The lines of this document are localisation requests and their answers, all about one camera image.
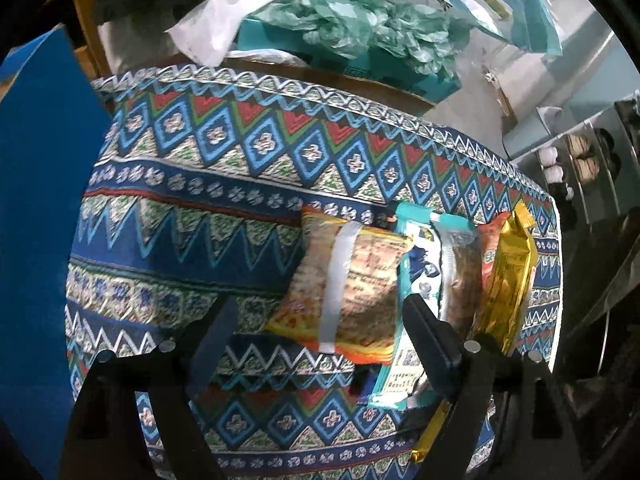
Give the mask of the red candy snack bag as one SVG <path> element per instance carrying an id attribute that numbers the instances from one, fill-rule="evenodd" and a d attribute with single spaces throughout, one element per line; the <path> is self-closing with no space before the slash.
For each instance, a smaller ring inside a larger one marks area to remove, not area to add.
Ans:
<path id="1" fill-rule="evenodd" d="M 478 236 L 480 237 L 480 252 L 482 253 L 482 261 L 480 262 L 480 275 L 482 283 L 487 287 L 491 278 L 492 268 L 494 267 L 498 241 L 501 230 L 506 224 L 510 214 L 502 212 L 497 214 L 494 220 L 477 227 Z"/>

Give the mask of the small gold wrapped bar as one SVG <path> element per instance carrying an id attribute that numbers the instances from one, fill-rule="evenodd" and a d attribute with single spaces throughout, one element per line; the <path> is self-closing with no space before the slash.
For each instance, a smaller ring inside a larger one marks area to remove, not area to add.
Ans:
<path id="1" fill-rule="evenodd" d="M 420 464 L 426 459 L 426 456 L 431 451 L 440 430 L 442 430 L 442 427 L 445 425 L 450 408 L 451 404 L 448 401 L 440 401 L 437 410 L 423 431 L 423 434 L 421 434 L 420 439 L 415 445 L 413 445 L 411 457 L 415 463 Z"/>

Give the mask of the patterned blue tablecloth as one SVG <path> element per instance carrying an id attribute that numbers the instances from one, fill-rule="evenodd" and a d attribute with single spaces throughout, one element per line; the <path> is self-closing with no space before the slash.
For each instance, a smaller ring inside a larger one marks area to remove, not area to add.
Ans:
<path id="1" fill-rule="evenodd" d="M 152 351 L 219 294 L 239 327 L 192 408 L 231 479 L 408 479 L 424 419 L 369 408 L 354 366 L 265 331 L 303 255 L 306 206 L 385 226 L 406 200 L 477 224 L 517 204 L 539 263 L 518 348 L 548 362 L 562 315 L 559 215 L 457 130 L 308 82 L 193 65 L 98 79 L 113 109 L 81 202 L 64 309 L 70 385 Z"/>

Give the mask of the light blue snack packet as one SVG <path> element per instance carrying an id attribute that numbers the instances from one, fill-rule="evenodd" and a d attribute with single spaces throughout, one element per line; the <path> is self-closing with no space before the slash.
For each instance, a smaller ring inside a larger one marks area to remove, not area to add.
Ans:
<path id="1" fill-rule="evenodd" d="M 416 294 L 439 321 L 465 338 L 480 303 L 480 233 L 474 223 L 455 214 L 409 202 L 394 206 L 394 232 L 408 237 L 412 247 L 398 271 L 398 301 Z M 428 379 L 407 333 L 408 323 L 397 315 L 395 348 L 390 365 L 380 368 L 367 404 L 372 408 L 405 411 L 431 401 Z"/>

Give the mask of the blue cardboard box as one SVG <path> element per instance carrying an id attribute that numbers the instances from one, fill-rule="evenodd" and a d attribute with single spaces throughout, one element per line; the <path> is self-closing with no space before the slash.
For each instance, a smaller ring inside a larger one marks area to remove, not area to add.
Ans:
<path id="1" fill-rule="evenodd" d="M 68 258 L 112 120 L 61 26 L 10 54 L 1 77 L 1 420 L 53 479 L 73 405 Z"/>

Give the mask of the grey shoe rack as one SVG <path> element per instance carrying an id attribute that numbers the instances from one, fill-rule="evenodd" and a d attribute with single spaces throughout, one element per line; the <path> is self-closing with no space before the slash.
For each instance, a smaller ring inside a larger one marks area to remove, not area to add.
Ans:
<path id="1" fill-rule="evenodd" d="M 578 122 L 557 106 L 536 109 L 541 138 L 511 156 L 512 164 L 579 223 L 622 216 L 639 206 L 639 93 Z"/>

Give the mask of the teal box with green paper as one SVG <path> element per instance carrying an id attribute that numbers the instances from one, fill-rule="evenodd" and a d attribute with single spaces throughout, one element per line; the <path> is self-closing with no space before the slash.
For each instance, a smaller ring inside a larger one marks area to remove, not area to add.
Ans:
<path id="1" fill-rule="evenodd" d="M 318 70 L 439 103 L 461 88 L 456 62 L 470 30 L 439 4 L 274 0 L 244 18 L 238 48 L 288 52 Z"/>

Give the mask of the orange round-print snack bag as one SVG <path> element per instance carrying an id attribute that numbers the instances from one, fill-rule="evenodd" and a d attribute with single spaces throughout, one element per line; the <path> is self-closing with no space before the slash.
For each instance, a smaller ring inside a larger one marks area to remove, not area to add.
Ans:
<path id="1" fill-rule="evenodd" d="M 302 228 L 303 258 L 265 329 L 356 364 L 390 364 L 398 269 L 412 241 L 311 207 Z"/>

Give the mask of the small yellow gold snack packet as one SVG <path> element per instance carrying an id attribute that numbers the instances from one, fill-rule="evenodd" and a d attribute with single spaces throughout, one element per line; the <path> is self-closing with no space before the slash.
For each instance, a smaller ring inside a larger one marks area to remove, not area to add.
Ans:
<path id="1" fill-rule="evenodd" d="M 509 212 L 503 226 L 487 287 L 480 294 L 472 334 L 491 336 L 500 351 L 514 351 L 520 334 L 528 297 L 535 281 L 538 252 L 532 229 L 536 220 L 521 200 Z"/>

